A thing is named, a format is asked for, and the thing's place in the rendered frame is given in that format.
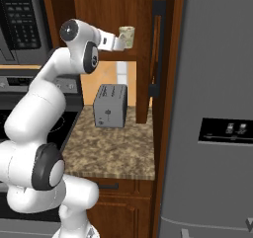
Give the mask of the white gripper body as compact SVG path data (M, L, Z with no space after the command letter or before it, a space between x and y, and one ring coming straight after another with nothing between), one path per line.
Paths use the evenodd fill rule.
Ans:
M124 51L126 49L126 36L120 34L118 38L115 38L113 50L114 51Z

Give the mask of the brown wooden cabinet door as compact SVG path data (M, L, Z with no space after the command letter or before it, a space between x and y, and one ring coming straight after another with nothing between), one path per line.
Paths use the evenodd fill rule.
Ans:
M146 123L149 98L149 67L152 50L152 1L137 0L136 49L136 122Z

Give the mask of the beige green glass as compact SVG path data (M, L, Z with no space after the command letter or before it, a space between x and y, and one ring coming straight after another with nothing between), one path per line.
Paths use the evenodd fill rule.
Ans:
M120 37L125 41L126 48L133 47L135 27L119 27Z

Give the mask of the grey toaster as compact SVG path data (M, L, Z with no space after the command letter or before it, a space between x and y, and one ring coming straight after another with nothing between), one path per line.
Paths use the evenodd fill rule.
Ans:
M97 127L123 128L127 117L127 85L102 84L93 103Z

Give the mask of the black and silver stove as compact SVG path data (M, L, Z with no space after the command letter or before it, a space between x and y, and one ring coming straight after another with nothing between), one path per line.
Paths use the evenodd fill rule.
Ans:
M39 73L37 69L1 69L0 70L0 143L7 140L4 122L17 103L28 92L28 86ZM57 77L54 84L60 88L66 98L66 111L49 132L47 141L57 145L63 151L70 134L84 107L79 76L64 75ZM58 209L41 213L23 214L13 211L6 199L7 187L0 183L0 230L3 231L3 220L23 220L51 223L57 226L60 222Z

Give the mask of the brown wooden tall side panel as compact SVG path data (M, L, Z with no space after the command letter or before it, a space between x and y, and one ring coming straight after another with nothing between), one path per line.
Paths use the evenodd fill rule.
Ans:
M152 213L150 217L150 238L156 238L164 181L168 130L170 125L174 79L178 55L178 42L184 0L165 0L166 19L160 74L160 94L152 101L155 180L153 183Z

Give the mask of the black microwave oven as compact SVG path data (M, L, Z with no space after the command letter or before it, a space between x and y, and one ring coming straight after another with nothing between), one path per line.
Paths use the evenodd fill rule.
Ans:
M43 64L52 49L43 0L0 0L0 64Z

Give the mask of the grey fridge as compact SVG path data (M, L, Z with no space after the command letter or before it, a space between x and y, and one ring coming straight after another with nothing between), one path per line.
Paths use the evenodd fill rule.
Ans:
M184 0L157 238L253 238L253 0Z

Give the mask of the brown wooden drawer front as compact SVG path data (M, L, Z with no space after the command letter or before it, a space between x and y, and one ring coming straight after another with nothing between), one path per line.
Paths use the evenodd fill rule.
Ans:
M102 185L119 183L118 190L101 190L101 194L113 194L119 196L150 197L152 195L152 181L112 179L112 178L90 178L90 181L99 182Z

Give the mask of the brown wooden base cupboard door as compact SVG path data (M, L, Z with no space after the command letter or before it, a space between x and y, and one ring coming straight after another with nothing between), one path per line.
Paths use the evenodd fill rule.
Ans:
M101 238L149 238L151 197L100 196L87 211Z

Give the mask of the brown wooden wall cabinet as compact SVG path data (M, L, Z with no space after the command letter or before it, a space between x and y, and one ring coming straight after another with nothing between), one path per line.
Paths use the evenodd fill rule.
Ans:
M82 20L103 31L119 35L119 27L133 26L133 48L103 52L102 60L149 60L152 0L44 0L53 46L64 45L61 25L69 19Z

